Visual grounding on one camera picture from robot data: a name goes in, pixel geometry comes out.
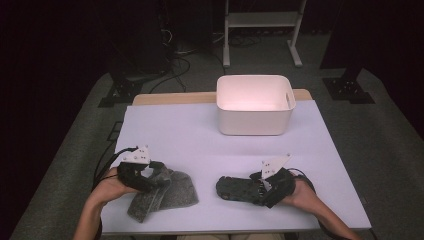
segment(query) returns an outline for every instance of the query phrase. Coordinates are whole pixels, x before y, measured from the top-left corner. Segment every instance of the wooden edge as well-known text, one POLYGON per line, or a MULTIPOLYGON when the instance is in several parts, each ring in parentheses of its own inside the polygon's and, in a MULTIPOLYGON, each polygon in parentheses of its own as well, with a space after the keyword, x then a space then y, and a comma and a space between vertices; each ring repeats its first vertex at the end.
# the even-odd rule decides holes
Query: wooden edge
MULTIPOLYGON (((313 100, 306 89, 293 89, 296 101, 313 100)), ((216 92, 191 92, 191 93, 158 93, 139 94, 135 96, 133 105, 159 105, 159 104, 184 104, 184 103, 214 103, 216 92)))

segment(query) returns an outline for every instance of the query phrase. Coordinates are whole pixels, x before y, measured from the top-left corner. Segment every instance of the white tag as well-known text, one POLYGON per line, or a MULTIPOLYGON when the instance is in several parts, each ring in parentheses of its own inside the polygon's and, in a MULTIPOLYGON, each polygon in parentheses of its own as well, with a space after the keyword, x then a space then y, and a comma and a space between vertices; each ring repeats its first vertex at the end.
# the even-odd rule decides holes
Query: white tag
POLYGON ((129 153, 122 159, 123 162, 150 164, 149 149, 147 145, 129 153))
POLYGON ((291 158, 290 153, 285 156, 262 162, 262 179, 267 179, 276 174, 291 158))

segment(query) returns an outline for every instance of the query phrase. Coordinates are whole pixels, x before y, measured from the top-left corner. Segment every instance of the white tabletop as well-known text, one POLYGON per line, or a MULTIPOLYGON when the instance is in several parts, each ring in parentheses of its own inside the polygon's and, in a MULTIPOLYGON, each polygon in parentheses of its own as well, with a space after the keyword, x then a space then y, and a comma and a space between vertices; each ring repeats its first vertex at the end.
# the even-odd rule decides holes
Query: white tabletop
POLYGON ((280 136, 226 136, 218 131, 215 103, 129 106, 116 151, 148 145, 153 161, 189 174, 199 203, 150 213, 143 223, 127 209, 134 194, 107 204, 103 234, 284 232, 318 229, 316 219, 290 206, 272 209, 225 201, 216 194, 221 176, 249 178, 263 160, 290 153, 286 168, 302 170, 318 196, 353 229, 371 224, 315 101, 299 101, 280 136))

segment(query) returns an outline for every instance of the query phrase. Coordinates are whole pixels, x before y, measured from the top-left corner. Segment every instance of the gray cloth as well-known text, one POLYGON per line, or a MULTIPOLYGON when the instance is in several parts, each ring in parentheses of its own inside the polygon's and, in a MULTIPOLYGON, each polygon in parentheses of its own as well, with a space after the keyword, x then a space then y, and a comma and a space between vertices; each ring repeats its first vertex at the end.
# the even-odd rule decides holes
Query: gray cloth
POLYGON ((189 175, 172 171, 165 166, 155 169, 149 179, 159 188, 149 193, 138 193, 128 208, 128 215, 142 223, 150 212, 189 207, 199 202, 189 175))

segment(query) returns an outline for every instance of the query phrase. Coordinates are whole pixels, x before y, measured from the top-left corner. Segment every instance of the plastic bin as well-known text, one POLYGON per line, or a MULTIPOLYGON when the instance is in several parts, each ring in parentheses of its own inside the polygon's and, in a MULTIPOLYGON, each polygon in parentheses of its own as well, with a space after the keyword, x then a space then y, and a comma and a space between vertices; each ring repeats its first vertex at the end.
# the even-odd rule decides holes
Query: plastic bin
POLYGON ((223 76, 217 82, 218 125, 226 135, 280 135, 296 106, 287 78, 223 76))

